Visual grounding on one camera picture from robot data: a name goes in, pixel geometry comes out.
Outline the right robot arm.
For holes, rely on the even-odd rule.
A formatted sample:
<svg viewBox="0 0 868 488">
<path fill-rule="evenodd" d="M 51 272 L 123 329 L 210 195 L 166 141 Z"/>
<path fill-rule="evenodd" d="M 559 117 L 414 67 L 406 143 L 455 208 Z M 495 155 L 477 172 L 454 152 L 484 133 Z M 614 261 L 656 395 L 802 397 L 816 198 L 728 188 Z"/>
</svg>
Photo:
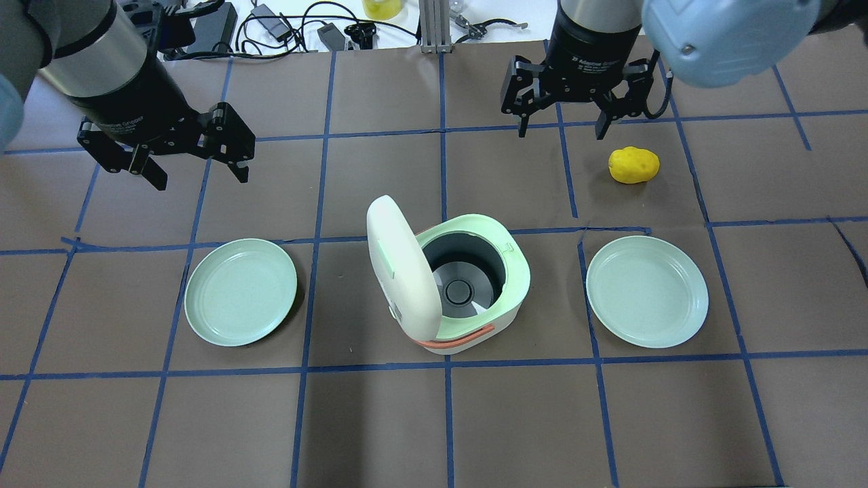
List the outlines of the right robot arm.
<svg viewBox="0 0 868 488">
<path fill-rule="evenodd" d="M 545 59 L 509 63 L 501 111 L 525 136 L 540 110 L 594 103 L 602 139 L 625 117 L 661 117 L 674 79 L 734 85 L 808 36 L 865 23 L 865 1 L 560 1 Z"/>
</svg>

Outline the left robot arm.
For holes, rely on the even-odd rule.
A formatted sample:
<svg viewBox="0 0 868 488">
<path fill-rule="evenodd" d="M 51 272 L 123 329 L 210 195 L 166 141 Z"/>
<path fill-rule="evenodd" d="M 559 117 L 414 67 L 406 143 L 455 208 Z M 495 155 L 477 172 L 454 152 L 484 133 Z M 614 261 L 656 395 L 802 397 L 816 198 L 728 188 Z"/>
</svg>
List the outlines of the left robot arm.
<svg viewBox="0 0 868 488">
<path fill-rule="evenodd" d="M 77 141 L 106 172 L 164 190 L 155 157 L 189 154 L 224 163 L 246 183 L 255 152 L 248 124 L 227 102 L 196 111 L 158 59 L 192 44 L 191 20 L 221 6 L 3 1 L 2 147 L 18 135 L 33 81 L 43 77 L 83 113 Z"/>
</svg>

